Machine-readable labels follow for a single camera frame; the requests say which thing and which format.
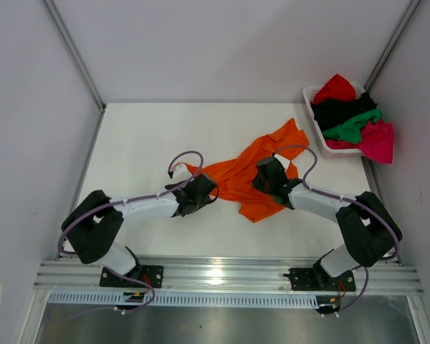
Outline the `orange t shirt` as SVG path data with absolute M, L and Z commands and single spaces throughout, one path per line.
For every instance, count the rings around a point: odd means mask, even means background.
M 258 137 L 237 158 L 208 165 L 201 172 L 216 182 L 220 199 L 237 202 L 239 213 L 257 223 L 285 209 L 252 186 L 257 175 L 256 163 L 285 146 L 288 149 L 279 154 L 288 161 L 309 146 L 308 137 L 297 128 L 293 118 L 273 133 Z

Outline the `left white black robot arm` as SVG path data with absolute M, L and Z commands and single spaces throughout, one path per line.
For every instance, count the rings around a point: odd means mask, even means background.
M 115 201 L 104 191 L 91 192 L 61 225 L 62 241 L 67 240 L 83 264 L 100 264 L 114 272 L 127 287 L 141 278 L 140 262 L 126 246 L 116 242 L 128 221 L 148 221 L 185 217 L 212 204 L 219 187 L 200 174 L 189 181 L 167 185 L 157 194 Z

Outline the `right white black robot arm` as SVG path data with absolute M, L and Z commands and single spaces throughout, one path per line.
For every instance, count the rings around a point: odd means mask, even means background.
M 285 277 L 293 290 L 334 291 L 342 285 L 355 290 L 350 282 L 352 269 L 372 267 L 396 252 L 403 234 L 383 203 L 374 193 L 338 196 L 314 188 L 301 178 L 288 178 L 285 168 L 270 156 L 257 164 L 253 187 L 268 195 L 277 205 L 306 211 L 338 225 L 343 244 L 319 258 L 311 268 L 291 268 Z

